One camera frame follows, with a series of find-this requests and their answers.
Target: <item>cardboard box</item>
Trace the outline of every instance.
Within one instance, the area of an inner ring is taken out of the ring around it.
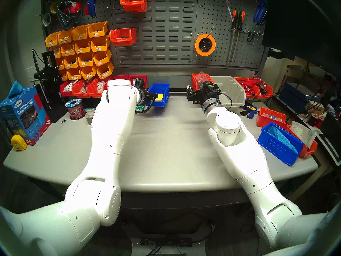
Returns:
[[[23,137],[27,145],[34,145],[51,125],[37,90],[24,88],[16,97],[0,103],[1,117],[15,135]]]
[[[310,114],[317,114],[317,115],[322,115],[324,112],[324,106],[322,104],[319,104],[318,102],[314,102],[314,101],[310,101],[307,105],[306,105],[306,109],[313,107],[310,110],[308,110],[308,113]]]

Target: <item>blue cloth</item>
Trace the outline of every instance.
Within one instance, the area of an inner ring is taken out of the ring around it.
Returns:
[[[295,153],[298,153],[295,147],[290,143],[290,141],[282,134],[282,132],[277,127],[269,127],[268,133],[277,138],[284,145],[291,148]]]
[[[20,83],[18,83],[17,81],[15,81],[15,83],[13,83],[10,93],[8,94],[8,98],[12,99],[13,97],[18,96],[22,91],[23,91],[23,87],[20,85]]]

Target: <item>cleaning cloth box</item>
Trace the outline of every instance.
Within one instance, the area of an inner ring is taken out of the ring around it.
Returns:
[[[27,145],[36,144],[51,125],[34,86],[23,88],[16,81],[0,108],[9,132],[22,136]]]

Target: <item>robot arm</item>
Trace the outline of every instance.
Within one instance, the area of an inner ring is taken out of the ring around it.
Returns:
[[[69,186],[65,200],[23,214],[0,207],[1,217],[33,255],[74,255],[100,225],[112,225],[121,204],[118,168],[133,125],[135,107],[157,94],[130,81],[108,82],[92,120],[88,163]]]
[[[192,92],[189,87],[187,98],[201,105],[211,126],[208,136],[212,144],[228,172],[245,190],[254,207],[256,229],[260,237],[270,247],[276,247],[277,235],[282,226],[302,213],[277,190],[262,148],[240,117],[215,102],[219,93],[215,84],[204,82],[203,89],[199,91]],[[252,158],[246,158],[245,152],[252,152]]]

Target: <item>yellow sponge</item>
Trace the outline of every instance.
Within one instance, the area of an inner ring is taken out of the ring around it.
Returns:
[[[162,93],[158,93],[158,98],[156,98],[156,102],[162,101],[163,100],[163,94]]]

